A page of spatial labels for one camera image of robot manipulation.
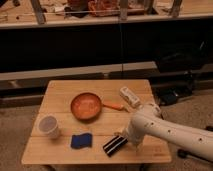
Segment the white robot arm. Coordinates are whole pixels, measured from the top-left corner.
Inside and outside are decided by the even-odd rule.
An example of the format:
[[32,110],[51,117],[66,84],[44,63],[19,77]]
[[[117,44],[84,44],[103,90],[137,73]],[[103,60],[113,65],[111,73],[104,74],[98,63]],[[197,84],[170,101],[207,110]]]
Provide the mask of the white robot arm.
[[155,103],[140,106],[122,130],[122,135],[135,146],[145,135],[155,136],[213,162],[213,132],[163,120],[160,114],[161,109]]

